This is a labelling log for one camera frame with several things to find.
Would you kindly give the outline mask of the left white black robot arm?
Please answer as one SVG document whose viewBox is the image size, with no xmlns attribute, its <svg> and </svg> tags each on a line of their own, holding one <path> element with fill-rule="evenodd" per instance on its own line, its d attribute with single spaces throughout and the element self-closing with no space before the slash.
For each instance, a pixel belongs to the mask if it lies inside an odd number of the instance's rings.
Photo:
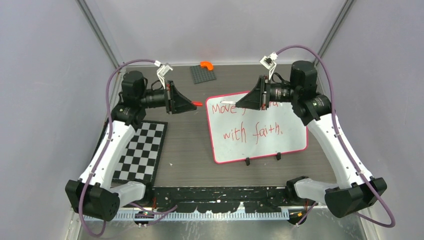
<svg viewBox="0 0 424 240">
<path fill-rule="evenodd" d="M 168 114 L 190 112 L 201 107 L 181 94 L 172 80 L 153 89 L 137 70 L 123 75 L 119 102 L 111 110 L 104 136 L 91 162 L 77 180 L 69 180 L 65 193 L 72 209 L 80 217 L 111 221 L 119 208 L 136 202 L 148 207 L 153 202 L 152 184 L 146 180 L 129 180 L 112 186 L 115 168 L 124 149 L 146 116 L 146 110 L 164 108 Z"/>
</svg>

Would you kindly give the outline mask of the pink framed whiteboard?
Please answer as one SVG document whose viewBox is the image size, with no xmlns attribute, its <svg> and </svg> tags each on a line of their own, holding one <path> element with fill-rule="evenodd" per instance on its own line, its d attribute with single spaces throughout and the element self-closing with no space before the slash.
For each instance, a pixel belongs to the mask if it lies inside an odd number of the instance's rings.
<svg viewBox="0 0 424 240">
<path fill-rule="evenodd" d="M 205 109 L 213 160 L 217 164 L 295 153 L 309 144 L 309 131 L 289 102 L 271 102 L 267 110 L 237 108 L 246 92 L 212 96 Z"/>
</svg>

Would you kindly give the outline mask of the red marker cap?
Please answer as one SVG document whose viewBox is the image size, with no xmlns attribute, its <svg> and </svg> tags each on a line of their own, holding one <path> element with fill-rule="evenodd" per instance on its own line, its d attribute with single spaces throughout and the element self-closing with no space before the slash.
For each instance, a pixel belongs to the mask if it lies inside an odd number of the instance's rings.
<svg viewBox="0 0 424 240">
<path fill-rule="evenodd" d="M 199 101 L 193 101 L 192 104 L 195 105 L 195 106 L 197 106 L 197 107 L 202 107 L 203 106 L 203 103 L 202 102 L 199 102 Z"/>
</svg>

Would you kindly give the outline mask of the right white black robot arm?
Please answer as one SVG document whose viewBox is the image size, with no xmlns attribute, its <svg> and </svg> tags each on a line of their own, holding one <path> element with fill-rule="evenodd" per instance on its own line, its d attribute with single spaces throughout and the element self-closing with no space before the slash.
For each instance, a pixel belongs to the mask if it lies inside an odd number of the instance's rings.
<svg viewBox="0 0 424 240">
<path fill-rule="evenodd" d="M 295 61 L 289 80 L 275 82 L 261 75 L 256 86 L 235 103 L 237 108 L 267 110 L 271 102 L 290 103 L 294 114 L 320 144 L 334 172 L 336 183 L 300 176 L 286 182 L 285 198 L 291 205 L 304 199 L 325 204 L 337 218 L 369 208 L 387 189 L 360 162 L 333 115 L 330 99 L 317 91 L 318 72 L 312 62 Z"/>
</svg>

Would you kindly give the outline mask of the red capped white marker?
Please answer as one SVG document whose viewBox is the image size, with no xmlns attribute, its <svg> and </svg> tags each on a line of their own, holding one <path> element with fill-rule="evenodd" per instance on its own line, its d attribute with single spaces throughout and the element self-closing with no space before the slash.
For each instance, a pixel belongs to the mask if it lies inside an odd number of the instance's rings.
<svg viewBox="0 0 424 240">
<path fill-rule="evenodd" d="M 228 104 L 228 105 L 235 105 L 241 108 L 241 106 L 246 105 L 247 103 L 245 101 L 229 101 L 229 100 L 222 100 L 220 102 L 221 104 Z"/>
</svg>

